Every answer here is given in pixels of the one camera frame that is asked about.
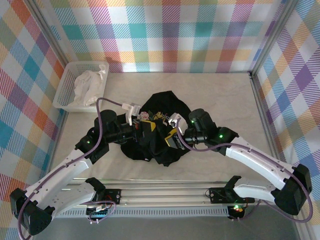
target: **plaid wallpaper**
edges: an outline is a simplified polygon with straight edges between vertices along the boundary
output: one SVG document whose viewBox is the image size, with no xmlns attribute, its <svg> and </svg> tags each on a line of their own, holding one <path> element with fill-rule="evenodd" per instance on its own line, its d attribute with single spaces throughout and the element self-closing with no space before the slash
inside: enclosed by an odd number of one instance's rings
<svg viewBox="0 0 320 240">
<path fill-rule="evenodd" d="M 23 0 L 0 1 L 0 240 L 16 240 L 9 195 L 44 175 L 63 111 L 63 67 Z"/>
<path fill-rule="evenodd" d="M 320 0 L 299 1 L 257 83 L 281 158 L 310 170 L 320 239 Z"/>
<path fill-rule="evenodd" d="M 285 1 L 37 2 L 70 61 L 107 60 L 112 72 L 202 73 L 248 71 Z"/>
</svg>

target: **white basket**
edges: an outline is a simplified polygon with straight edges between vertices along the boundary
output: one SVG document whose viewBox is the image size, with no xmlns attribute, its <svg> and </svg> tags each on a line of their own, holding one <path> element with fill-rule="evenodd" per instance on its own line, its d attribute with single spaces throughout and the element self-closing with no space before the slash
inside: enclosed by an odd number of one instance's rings
<svg viewBox="0 0 320 240">
<path fill-rule="evenodd" d="M 69 62 L 64 69 L 63 75 L 61 77 L 58 89 L 56 90 L 53 106 L 57 109 L 64 109 L 68 112 L 86 112 L 94 113 L 97 112 L 96 105 L 90 106 L 68 106 L 72 103 L 75 98 L 75 80 L 80 76 L 84 71 L 90 70 L 93 72 L 100 71 L 99 65 L 105 65 L 105 74 L 102 74 L 103 82 L 100 92 L 100 97 L 104 96 L 107 76 L 109 71 L 109 63 L 106 61 L 73 61 Z"/>
</svg>

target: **white cloth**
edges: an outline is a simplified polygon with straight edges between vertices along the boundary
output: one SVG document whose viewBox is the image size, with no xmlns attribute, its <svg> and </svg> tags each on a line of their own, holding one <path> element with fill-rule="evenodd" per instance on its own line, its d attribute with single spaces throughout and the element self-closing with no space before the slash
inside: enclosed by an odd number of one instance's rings
<svg viewBox="0 0 320 240">
<path fill-rule="evenodd" d="M 103 96 L 103 74 L 106 66 L 99 65 L 100 71 L 85 71 L 74 81 L 74 100 L 68 106 L 89 106 L 94 104 L 99 97 Z"/>
</svg>

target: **black t-shirt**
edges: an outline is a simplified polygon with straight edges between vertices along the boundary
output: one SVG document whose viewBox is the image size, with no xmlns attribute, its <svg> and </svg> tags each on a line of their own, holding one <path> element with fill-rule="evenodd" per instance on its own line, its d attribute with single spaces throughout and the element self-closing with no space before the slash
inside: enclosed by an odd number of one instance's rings
<svg viewBox="0 0 320 240">
<path fill-rule="evenodd" d="M 181 156 L 189 150 L 175 149 L 169 147 L 165 141 L 168 133 L 173 129 L 169 123 L 169 117 L 174 114 L 180 114 L 190 125 L 188 115 L 189 107 L 179 100 L 172 91 L 164 91 L 153 94 L 149 100 L 141 107 L 137 118 L 149 120 L 156 123 L 156 130 L 147 141 L 139 144 L 133 139 L 129 139 L 121 145 L 122 152 L 133 160 L 150 161 L 154 158 L 158 164 L 168 167 L 180 159 Z M 126 122 L 125 115 L 117 116 L 120 123 Z"/>
</svg>

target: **gray floor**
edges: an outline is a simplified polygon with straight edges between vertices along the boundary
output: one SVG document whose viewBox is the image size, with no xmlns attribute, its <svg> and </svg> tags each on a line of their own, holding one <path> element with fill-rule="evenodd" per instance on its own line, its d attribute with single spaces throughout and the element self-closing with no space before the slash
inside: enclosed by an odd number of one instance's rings
<svg viewBox="0 0 320 240">
<path fill-rule="evenodd" d="M 296 226 L 261 206 L 248 219 L 226 217 L 114 217 L 90 225 L 85 218 L 56 218 L 35 240 L 300 240 Z"/>
</svg>

